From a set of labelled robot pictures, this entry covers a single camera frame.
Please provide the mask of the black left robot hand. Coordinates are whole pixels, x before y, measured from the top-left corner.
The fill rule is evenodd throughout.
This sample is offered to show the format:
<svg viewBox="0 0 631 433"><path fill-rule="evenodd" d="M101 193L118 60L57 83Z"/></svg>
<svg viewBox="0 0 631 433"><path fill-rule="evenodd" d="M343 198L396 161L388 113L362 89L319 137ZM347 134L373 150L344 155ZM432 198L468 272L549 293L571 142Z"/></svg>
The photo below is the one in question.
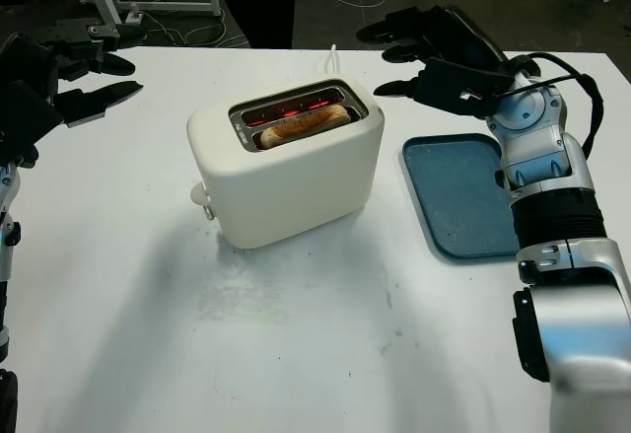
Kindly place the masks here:
<svg viewBox="0 0 631 433"><path fill-rule="evenodd" d="M135 65L115 53L139 46L146 38L138 25L106 25L98 19L59 20L53 26L16 33L1 51L1 84L28 85L69 127L96 120L142 86L123 81L92 92L60 92L58 82L73 82L90 73L130 76Z"/></svg>

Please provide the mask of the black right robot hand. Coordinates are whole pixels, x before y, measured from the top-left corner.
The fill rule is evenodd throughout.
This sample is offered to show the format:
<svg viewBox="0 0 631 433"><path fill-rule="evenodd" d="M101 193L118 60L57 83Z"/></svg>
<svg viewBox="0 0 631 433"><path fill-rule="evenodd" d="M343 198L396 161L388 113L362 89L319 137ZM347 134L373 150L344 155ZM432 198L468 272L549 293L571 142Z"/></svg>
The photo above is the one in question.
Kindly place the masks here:
<svg viewBox="0 0 631 433"><path fill-rule="evenodd" d="M508 90L513 75L505 71L503 51L457 7L409 7L385 15L356 33L364 44L383 45L382 59L391 64L419 61L419 75L407 82L383 85L381 96L474 100Z"/></svg>

